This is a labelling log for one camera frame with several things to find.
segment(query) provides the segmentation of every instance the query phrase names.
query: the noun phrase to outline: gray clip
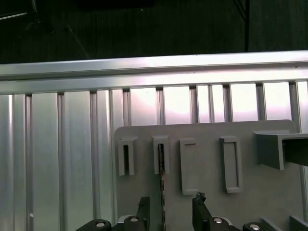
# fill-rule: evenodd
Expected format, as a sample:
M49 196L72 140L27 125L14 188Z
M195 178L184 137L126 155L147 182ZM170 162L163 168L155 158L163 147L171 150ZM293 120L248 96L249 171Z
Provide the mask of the gray clip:
M242 157L239 141L235 136L220 138L224 189L227 193L239 193L242 189Z
M180 157L183 195L195 195L199 191L199 159L194 138L180 139Z

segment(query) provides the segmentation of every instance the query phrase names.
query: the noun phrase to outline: metal screw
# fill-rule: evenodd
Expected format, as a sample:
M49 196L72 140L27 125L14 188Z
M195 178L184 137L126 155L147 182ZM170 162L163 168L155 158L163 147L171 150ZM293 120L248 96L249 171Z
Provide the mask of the metal screw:
M214 218L214 222L217 223L217 224L221 224L222 223L222 219Z
M260 227L258 225L252 224L249 227L252 228L253 230L260 230Z
M104 227L105 226L105 223L97 223L96 224L96 227Z

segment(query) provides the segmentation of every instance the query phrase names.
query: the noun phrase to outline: corrugated metal panel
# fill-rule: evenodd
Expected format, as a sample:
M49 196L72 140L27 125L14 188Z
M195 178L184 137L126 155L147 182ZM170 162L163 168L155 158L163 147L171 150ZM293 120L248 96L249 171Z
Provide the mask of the corrugated metal panel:
M305 72L205 72L0 82L0 94L27 93L0 96L0 230L116 221L121 126L292 119L308 131Z

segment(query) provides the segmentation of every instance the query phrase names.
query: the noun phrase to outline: aluminum rail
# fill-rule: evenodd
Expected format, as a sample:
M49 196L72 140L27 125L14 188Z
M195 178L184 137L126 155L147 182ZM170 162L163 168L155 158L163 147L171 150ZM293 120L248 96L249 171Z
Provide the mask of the aluminum rail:
M308 51L282 51L0 64L0 80L243 69L264 64L278 65L279 68L284 66L295 68L306 66L307 61Z

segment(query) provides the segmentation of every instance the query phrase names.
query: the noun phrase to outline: gray mounting plate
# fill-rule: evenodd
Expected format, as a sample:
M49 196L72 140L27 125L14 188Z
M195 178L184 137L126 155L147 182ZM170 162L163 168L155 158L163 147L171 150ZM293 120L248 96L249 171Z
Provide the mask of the gray mounting plate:
M161 230L160 184L159 175L154 174L153 136L168 136L170 173L165 178L167 231L193 231L194 195L183 194L183 170L194 171L197 190L205 193L205 204L213 216L227 218L238 228L265 217L282 230L289 230L290 216L303 218L300 166L285 163L284 170L277 170L258 164L254 132L269 130L296 132L296 127L292 121L277 120L119 128L115 132L116 141L133 138L133 148L129 149L133 153L129 153L130 161L126 161L133 161L134 165L133 175L129 175L130 169L126 175L119 176L118 151L122 147L116 144L118 216L135 212L140 197L150 196L150 231ZM242 180L240 189L229 193L226 191L228 172L225 176L223 171L228 168L222 164L221 137L235 137L239 141ZM181 163L179 140L183 139L195 141L195 149L191 152L188 149L185 153L192 155L192 158L187 158L187 164L195 166L186 169L186 163Z

